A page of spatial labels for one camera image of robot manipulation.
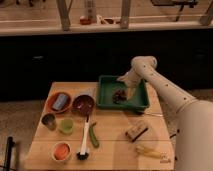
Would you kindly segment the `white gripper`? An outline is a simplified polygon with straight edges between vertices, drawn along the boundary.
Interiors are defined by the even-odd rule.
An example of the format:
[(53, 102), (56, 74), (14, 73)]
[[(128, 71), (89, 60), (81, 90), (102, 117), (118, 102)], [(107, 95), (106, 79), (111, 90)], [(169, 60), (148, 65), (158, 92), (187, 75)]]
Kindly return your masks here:
[(123, 82), (128, 87), (126, 90), (127, 99), (131, 99), (135, 93), (134, 88), (140, 83), (141, 77), (135, 71), (130, 70), (123, 76), (119, 76), (117, 80)]

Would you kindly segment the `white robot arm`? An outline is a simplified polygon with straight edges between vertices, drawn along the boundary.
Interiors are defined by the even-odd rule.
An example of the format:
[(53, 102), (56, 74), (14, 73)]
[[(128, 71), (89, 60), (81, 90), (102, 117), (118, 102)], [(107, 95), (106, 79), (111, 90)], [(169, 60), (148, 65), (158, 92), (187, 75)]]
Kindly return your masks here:
[(178, 115), (175, 171), (213, 171), (213, 102), (199, 100), (159, 74), (154, 56), (136, 56), (118, 77), (128, 98), (145, 79)]

